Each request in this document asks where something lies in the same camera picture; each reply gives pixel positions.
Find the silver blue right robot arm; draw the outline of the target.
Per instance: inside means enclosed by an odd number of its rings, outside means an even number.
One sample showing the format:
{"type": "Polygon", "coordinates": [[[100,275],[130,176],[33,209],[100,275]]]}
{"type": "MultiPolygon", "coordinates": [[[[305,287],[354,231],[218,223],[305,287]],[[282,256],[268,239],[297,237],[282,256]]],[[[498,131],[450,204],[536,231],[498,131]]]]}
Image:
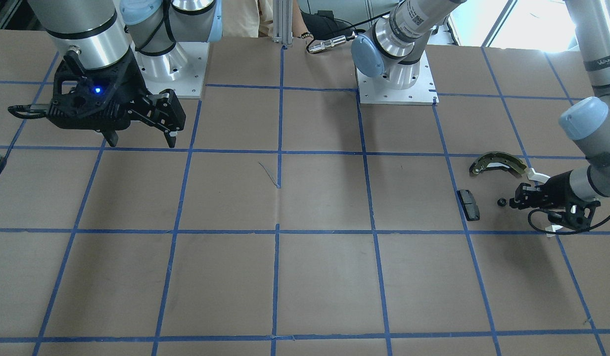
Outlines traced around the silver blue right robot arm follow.
{"type": "Polygon", "coordinates": [[[139,121],[163,132],[169,148],[187,116],[184,89],[200,95],[201,58],[184,44],[217,42],[219,0],[32,0],[62,60],[48,104],[8,108],[19,119],[48,119],[67,130],[100,133],[112,147],[117,131],[139,121]]]}

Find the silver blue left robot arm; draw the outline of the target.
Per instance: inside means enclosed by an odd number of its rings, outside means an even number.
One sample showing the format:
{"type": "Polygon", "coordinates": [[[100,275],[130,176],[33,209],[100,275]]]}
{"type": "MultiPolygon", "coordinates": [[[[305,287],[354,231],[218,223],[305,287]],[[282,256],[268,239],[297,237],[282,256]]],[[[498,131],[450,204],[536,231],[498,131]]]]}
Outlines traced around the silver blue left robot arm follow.
{"type": "MultiPolygon", "coordinates": [[[[424,53],[429,31],[460,0],[402,0],[351,45],[355,67],[370,78],[391,81],[424,53]]],[[[610,198],[610,0],[567,0],[569,16],[593,95],[560,115],[565,135],[580,148],[588,165],[550,177],[538,186],[520,184],[509,207],[536,212],[569,234],[590,231],[596,208],[610,198]]]]}

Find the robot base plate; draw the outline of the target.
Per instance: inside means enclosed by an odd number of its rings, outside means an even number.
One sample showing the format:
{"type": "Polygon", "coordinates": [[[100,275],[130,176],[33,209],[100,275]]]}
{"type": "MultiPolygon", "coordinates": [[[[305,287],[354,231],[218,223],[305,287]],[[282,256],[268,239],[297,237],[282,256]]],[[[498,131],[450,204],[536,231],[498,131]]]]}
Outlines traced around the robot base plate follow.
{"type": "Polygon", "coordinates": [[[414,64],[397,64],[386,76],[367,77],[355,70],[363,104],[432,105],[440,99],[425,51],[414,64]]]}
{"type": "Polygon", "coordinates": [[[162,56],[135,52],[146,88],[152,94],[174,90],[180,99],[201,99],[210,43],[177,43],[162,56]]]}

